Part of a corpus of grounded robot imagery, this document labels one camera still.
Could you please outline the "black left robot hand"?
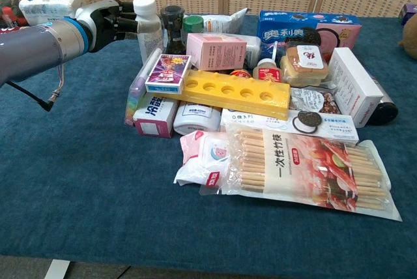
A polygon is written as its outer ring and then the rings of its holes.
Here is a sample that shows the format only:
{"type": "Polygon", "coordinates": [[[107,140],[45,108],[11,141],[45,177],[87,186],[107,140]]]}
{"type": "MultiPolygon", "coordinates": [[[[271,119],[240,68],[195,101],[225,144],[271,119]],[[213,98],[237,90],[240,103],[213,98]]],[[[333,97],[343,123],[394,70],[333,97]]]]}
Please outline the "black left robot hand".
{"type": "Polygon", "coordinates": [[[138,22],[133,2],[101,0],[78,8],[75,20],[89,39],[88,52],[101,50],[116,40],[124,40],[127,33],[138,33],[138,22]]]}

